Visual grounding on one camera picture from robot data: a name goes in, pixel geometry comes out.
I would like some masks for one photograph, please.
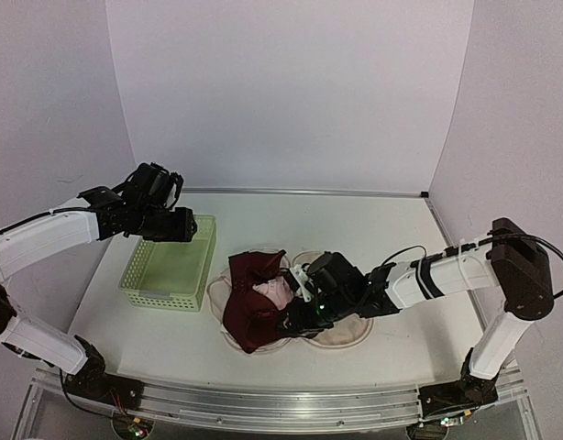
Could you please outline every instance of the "pink fabric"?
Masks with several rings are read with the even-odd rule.
[[[283,277],[277,277],[263,284],[255,285],[253,290],[268,297],[278,310],[283,310],[293,298],[290,286],[288,286]]]

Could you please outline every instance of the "green plastic bin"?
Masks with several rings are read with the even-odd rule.
[[[216,244],[216,219],[196,215],[190,243],[139,240],[118,288],[133,305],[199,312]]]

